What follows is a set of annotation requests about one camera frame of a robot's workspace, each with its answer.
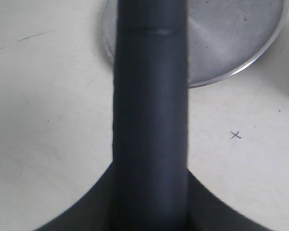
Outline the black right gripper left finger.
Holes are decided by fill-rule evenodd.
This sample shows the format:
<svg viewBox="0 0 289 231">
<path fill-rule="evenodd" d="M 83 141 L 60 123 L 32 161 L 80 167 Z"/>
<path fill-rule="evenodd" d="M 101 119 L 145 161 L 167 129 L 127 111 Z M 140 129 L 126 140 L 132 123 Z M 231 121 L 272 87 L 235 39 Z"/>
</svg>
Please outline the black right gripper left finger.
<svg viewBox="0 0 289 231">
<path fill-rule="evenodd" d="M 113 188 L 113 164 L 93 187 L 65 212 L 47 222 L 38 231 L 110 231 Z"/>
</svg>

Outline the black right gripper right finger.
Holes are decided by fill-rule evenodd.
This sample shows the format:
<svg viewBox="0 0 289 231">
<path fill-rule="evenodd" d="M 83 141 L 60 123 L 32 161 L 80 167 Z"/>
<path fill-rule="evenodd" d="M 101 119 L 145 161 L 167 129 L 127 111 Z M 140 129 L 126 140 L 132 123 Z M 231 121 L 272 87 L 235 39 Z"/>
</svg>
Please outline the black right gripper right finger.
<svg viewBox="0 0 289 231">
<path fill-rule="evenodd" d="M 269 231 L 235 211 L 188 172 L 188 229 L 190 231 Z"/>
</svg>

